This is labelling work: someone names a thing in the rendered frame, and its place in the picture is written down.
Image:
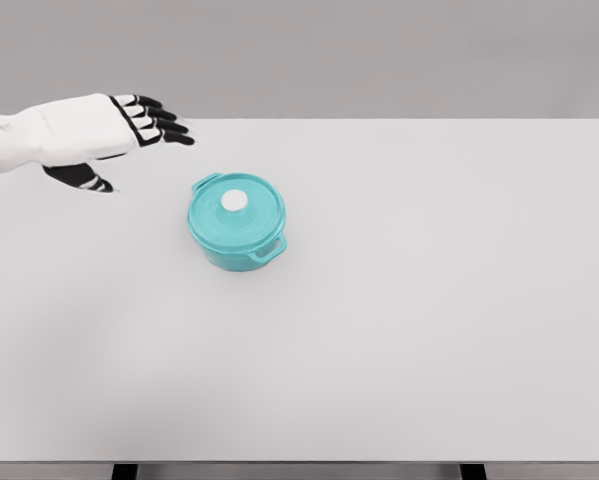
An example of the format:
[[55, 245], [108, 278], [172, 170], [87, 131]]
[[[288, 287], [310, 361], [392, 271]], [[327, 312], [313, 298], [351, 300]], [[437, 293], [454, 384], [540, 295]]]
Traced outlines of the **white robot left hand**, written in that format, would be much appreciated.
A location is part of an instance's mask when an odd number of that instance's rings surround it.
[[50, 178], [69, 187], [114, 191], [91, 164], [159, 143], [195, 144], [177, 115], [149, 96], [91, 94], [35, 108], [35, 161]]

